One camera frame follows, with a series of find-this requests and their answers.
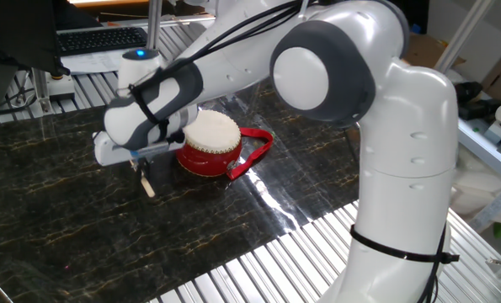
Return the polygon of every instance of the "monitor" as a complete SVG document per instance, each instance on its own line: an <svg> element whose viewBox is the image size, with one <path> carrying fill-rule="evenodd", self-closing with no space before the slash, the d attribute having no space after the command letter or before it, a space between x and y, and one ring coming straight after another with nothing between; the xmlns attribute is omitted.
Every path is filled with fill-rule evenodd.
<svg viewBox="0 0 501 303"><path fill-rule="evenodd" d="M18 66L70 73L59 57L51 0L0 0L0 103Z"/></svg>
<svg viewBox="0 0 501 303"><path fill-rule="evenodd" d="M52 74L69 74L57 49L51 0L0 0L0 56Z"/></svg>

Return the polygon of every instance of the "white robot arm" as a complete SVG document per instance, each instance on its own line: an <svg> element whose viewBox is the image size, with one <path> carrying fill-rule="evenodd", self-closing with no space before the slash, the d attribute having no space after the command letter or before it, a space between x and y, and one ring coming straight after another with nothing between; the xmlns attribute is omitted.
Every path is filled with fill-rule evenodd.
<svg viewBox="0 0 501 303"><path fill-rule="evenodd" d="M274 14L261 19L269 25L219 47L252 33L253 21L271 9ZM241 22L245 26L232 31ZM111 102L95 153L103 164L103 146L126 157L177 148L173 145L182 141L170 136L195 118L190 105L270 75L279 98L296 112L360 124L354 240L346 269L321 302L422 302L431 296L437 266L455 260L442 252L448 249L444 227L457 107L446 77L400 60L407 45L407 22L387 1L306 10L301 1L238 1L171 66ZM154 52L130 54L120 75L142 77L154 58Z"/></svg>

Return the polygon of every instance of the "small drum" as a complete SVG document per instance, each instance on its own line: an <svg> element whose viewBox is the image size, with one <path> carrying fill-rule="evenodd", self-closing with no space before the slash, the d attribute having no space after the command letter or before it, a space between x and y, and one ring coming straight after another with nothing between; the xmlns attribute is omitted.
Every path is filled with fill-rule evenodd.
<svg viewBox="0 0 501 303"><path fill-rule="evenodd" d="M183 167L205 177L215 177L227 173L231 179L246 172L253 160L268 151L273 136L265 130L240 128L225 114L212 110L202 110L196 121L183 129L186 143L176 151L177 159ZM249 159L237 166L241 155L242 136L265 138L268 142L250 155Z"/></svg>

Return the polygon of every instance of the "keyboard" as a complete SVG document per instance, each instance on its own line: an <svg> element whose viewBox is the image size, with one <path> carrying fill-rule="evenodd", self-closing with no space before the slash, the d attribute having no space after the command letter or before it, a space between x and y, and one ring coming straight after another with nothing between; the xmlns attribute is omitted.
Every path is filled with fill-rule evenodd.
<svg viewBox="0 0 501 303"><path fill-rule="evenodd" d="M147 33L142 28L107 28L57 34L60 56L143 47Z"/></svg>

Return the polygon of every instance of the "black marble surface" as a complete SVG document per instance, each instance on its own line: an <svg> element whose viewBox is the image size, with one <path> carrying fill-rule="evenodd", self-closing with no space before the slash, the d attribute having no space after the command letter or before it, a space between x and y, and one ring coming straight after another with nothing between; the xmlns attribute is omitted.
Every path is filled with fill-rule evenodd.
<svg viewBox="0 0 501 303"><path fill-rule="evenodd" d="M203 108L273 132L274 145L234 182L156 157L155 199L129 163L95 162L103 109L0 126L0 285L9 296L143 303L357 198L344 133L294 115L267 82ZM356 130L348 133L356 149ZM243 143L243 157L261 144Z"/></svg>

